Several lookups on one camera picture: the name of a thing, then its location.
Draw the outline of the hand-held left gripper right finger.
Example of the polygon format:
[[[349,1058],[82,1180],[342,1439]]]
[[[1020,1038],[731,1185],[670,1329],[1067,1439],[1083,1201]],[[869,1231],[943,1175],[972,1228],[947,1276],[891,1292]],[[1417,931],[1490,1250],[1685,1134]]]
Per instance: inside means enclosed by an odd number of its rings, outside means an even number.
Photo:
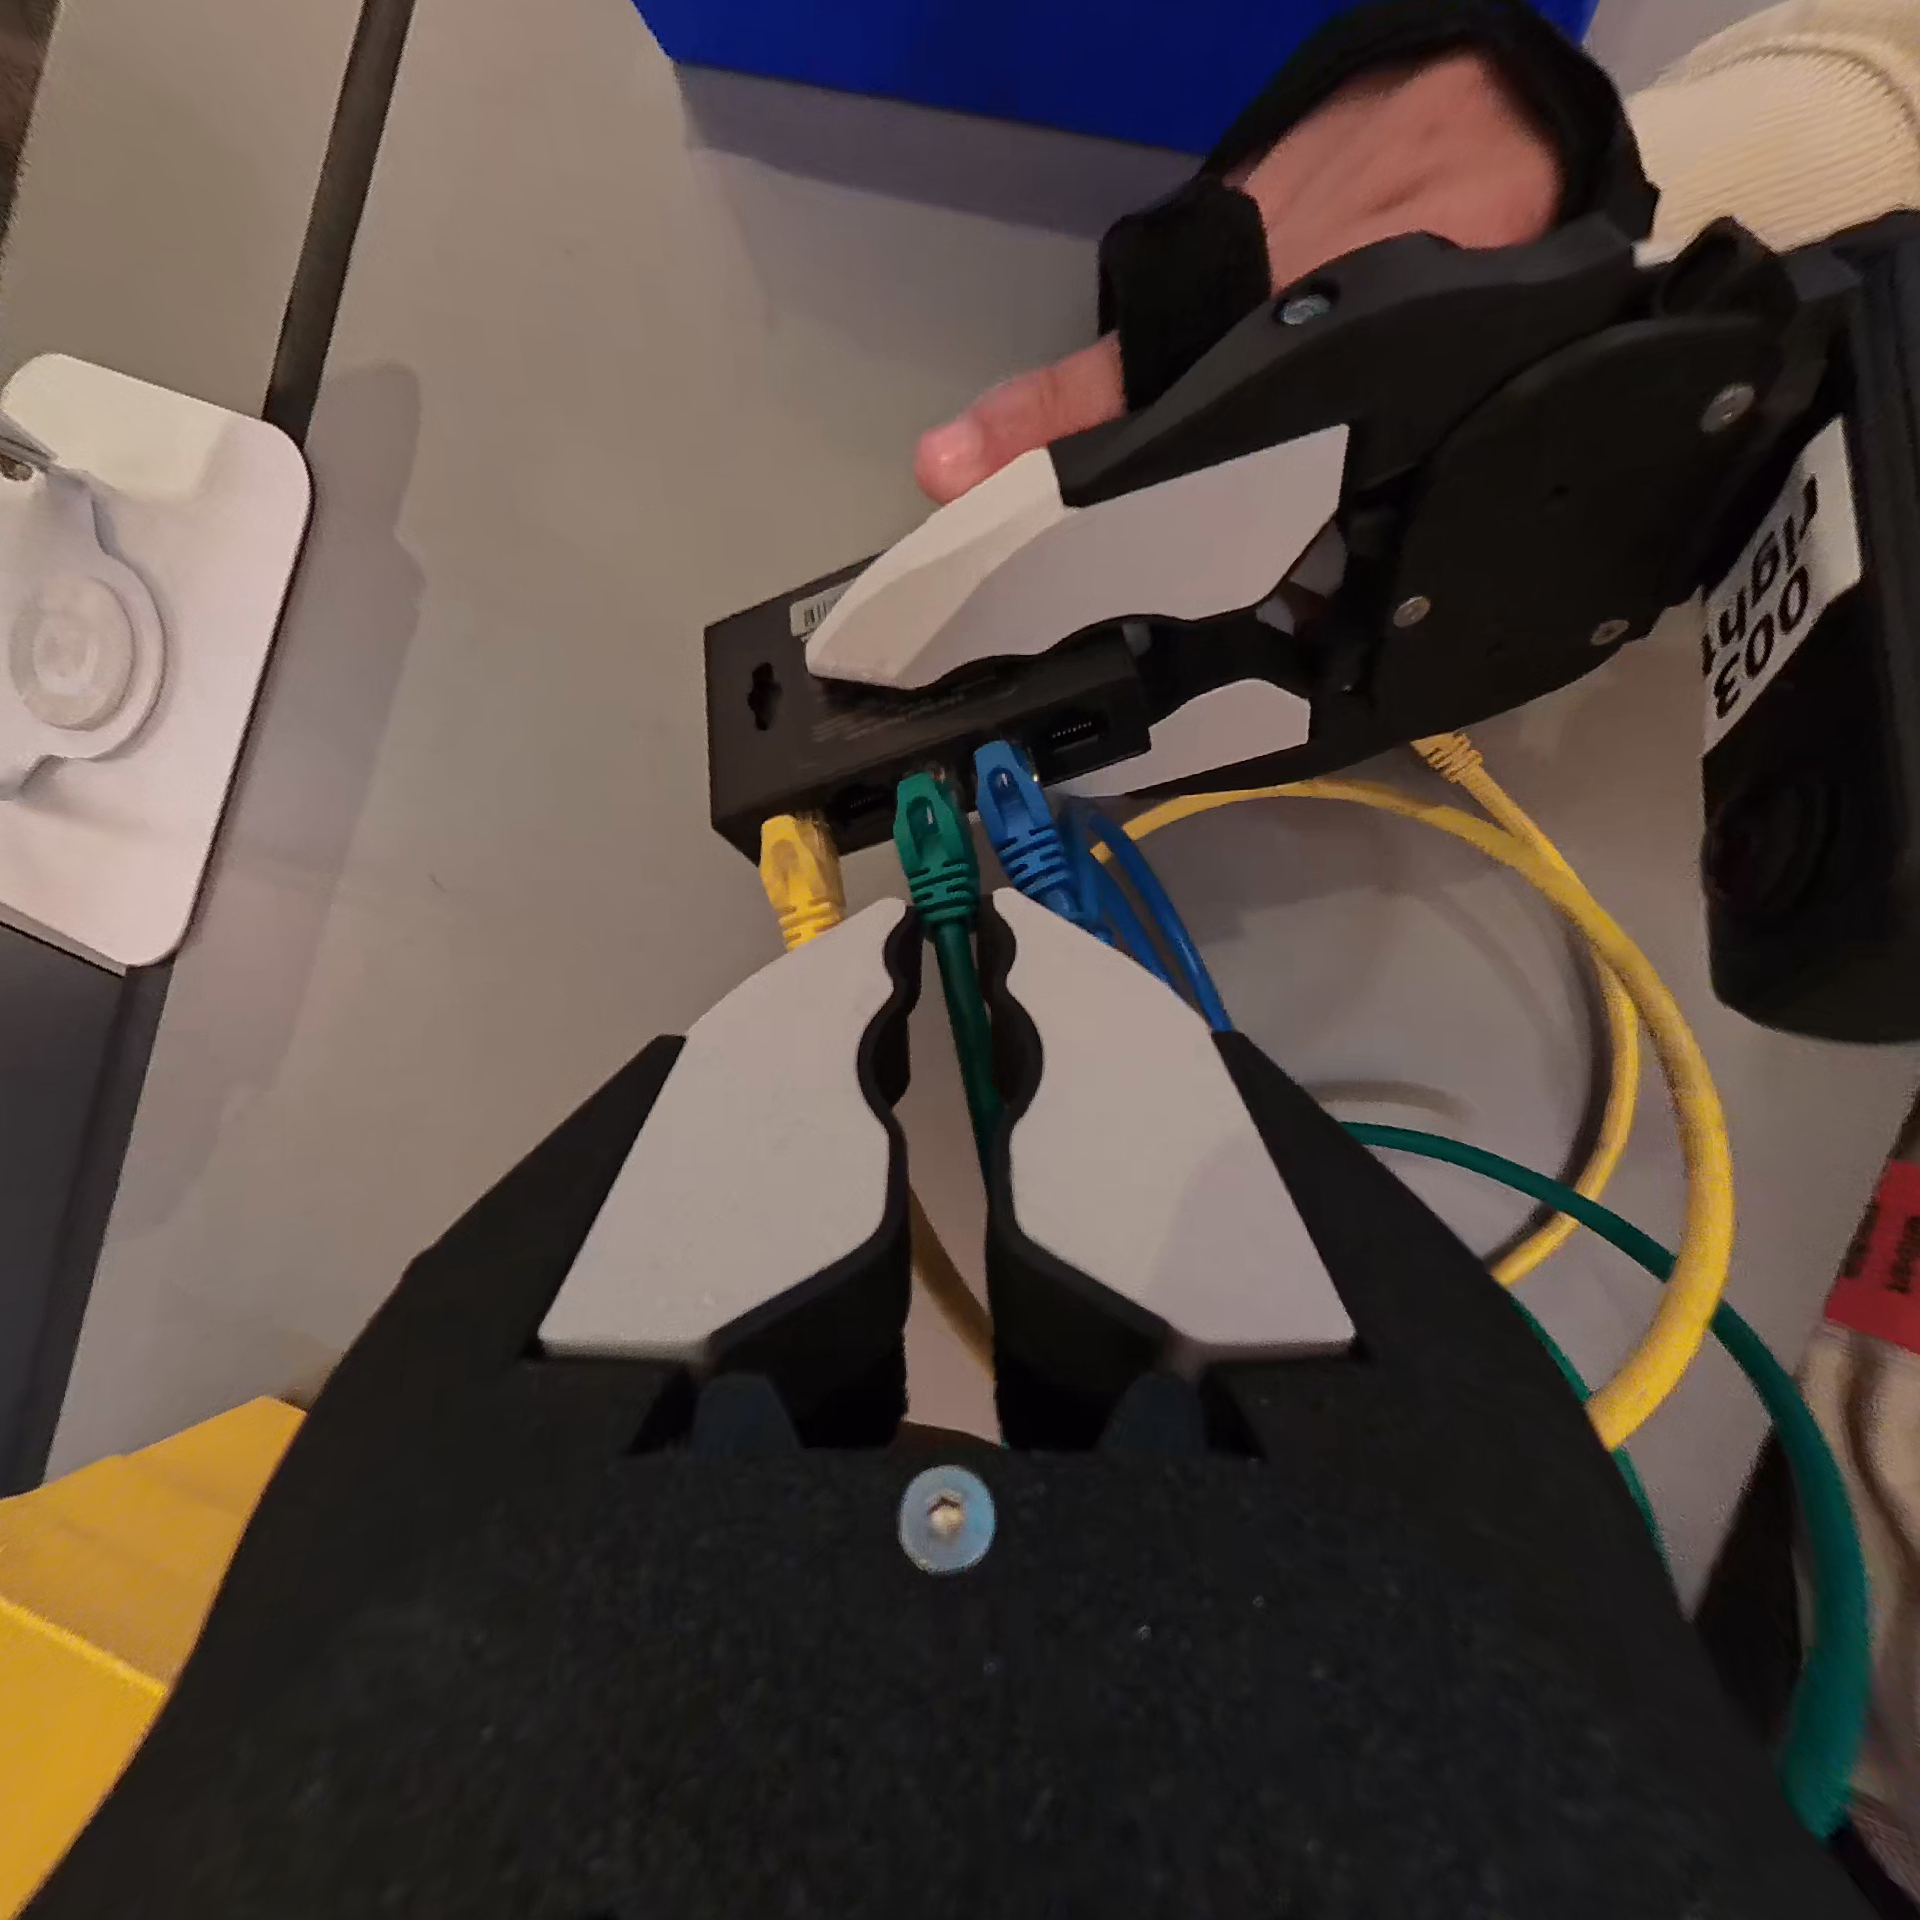
[[[1012,1221],[1158,1326],[1173,1364],[1348,1353],[1356,1326],[1212,1026],[1137,959],[998,889],[1039,1038],[1012,1095]]]

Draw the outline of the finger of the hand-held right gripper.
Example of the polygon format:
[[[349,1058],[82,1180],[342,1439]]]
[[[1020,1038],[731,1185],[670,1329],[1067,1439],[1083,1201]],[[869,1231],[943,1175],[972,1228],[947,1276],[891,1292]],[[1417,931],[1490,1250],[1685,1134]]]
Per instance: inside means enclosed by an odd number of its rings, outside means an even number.
[[[820,681],[921,690],[1131,618],[1253,609],[1333,518],[1348,427],[1066,506],[1031,451],[866,564],[807,638]]]
[[[1193,694],[1147,730],[1147,748],[1067,782],[1077,799],[1124,799],[1165,783],[1188,783],[1302,748],[1313,733],[1306,697],[1266,679],[1237,679]]]

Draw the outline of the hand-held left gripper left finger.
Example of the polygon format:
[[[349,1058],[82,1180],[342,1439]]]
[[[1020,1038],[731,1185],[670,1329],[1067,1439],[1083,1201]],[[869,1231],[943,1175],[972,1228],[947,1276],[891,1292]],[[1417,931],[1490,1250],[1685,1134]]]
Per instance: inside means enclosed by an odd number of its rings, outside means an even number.
[[[906,986],[885,898],[762,966],[683,1038],[549,1305],[564,1358],[706,1361],[749,1311],[876,1236],[891,1101],[858,1051]]]

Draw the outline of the person's right hand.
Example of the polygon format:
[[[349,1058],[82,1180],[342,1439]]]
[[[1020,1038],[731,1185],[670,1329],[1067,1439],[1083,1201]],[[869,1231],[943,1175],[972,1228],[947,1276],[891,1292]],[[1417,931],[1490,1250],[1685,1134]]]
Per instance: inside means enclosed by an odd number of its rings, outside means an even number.
[[[1593,212],[1642,241],[1657,198],[1617,84],[1535,6],[1346,6],[1183,185],[1101,235],[1094,343],[925,431],[919,487],[951,503],[1142,410],[1261,302],[1359,250],[1526,246]]]

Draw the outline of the red tag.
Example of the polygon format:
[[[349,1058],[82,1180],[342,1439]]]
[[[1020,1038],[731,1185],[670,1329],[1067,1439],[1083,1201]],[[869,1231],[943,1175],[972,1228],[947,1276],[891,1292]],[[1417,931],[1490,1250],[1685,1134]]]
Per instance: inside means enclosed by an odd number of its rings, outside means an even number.
[[[1831,1329],[1918,1356],[1918,1165],[1891,1158],[1825,1305]]]

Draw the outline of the black network switch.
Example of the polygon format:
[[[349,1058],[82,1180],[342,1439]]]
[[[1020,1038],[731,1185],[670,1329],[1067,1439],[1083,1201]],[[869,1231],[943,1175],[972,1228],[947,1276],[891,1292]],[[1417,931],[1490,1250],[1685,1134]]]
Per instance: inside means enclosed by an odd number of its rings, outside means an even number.
[[[973,798],[973,755],[1003,738],[1045,786],[1147,750],[1146,689],[1118,629],[1039,659],[973,662],[935,689],[817,679],[807,641],[862,563],[714,622],[703,633],[711,827],[756,857],[774,815],[822,826],[842,855],[893,839],[895,789],[942,773]]]

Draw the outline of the person's right forearm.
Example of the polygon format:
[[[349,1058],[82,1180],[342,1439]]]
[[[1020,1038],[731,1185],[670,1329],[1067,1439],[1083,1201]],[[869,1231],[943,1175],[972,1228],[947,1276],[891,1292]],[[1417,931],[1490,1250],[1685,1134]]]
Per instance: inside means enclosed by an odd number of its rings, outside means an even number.
[[[1625,101],[1673,257],[1716,220],[1790,251],[1918,210],[1918,5],[1795,2],[1716,33]]]

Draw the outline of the blue plastic bin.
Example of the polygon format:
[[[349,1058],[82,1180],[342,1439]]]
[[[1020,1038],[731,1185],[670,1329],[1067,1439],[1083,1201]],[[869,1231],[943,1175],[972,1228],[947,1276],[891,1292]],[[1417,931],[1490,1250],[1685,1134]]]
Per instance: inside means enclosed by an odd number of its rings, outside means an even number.
[[[1198,155],[1346,2],[637,2],[673,65]]]

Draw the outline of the yellow plastic bin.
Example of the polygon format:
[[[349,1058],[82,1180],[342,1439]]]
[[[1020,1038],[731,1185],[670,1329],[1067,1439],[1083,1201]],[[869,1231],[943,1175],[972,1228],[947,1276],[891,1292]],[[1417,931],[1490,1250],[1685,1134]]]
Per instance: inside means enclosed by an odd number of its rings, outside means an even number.
[[[301,1422],[253,1399],[2,1501],[2,1915],[153,1727]]]

